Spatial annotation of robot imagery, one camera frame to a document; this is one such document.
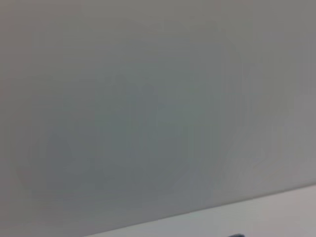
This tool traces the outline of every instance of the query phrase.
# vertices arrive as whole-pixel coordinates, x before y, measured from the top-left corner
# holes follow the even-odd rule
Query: gray wall
[[[314,183],[315,7],[2,1],[1,235],[84,236]]]

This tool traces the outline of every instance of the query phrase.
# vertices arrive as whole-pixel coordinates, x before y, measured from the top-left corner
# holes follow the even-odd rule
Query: white wall
[[[316,186],[90,237],[314,237]]]

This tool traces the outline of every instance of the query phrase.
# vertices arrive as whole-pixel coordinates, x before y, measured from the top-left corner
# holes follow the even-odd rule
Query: wall
[[[0,0],[0,236],[87,236],[316,183],[315,9]]]

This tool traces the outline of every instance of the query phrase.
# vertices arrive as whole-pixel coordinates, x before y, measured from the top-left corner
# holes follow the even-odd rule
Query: ceiling
[[[315,4],[1,1],[1,236],[313,184]]]

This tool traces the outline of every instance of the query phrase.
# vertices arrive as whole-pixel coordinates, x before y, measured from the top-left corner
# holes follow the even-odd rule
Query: white surface
[[[314,237],[316,186],[90,237]]]

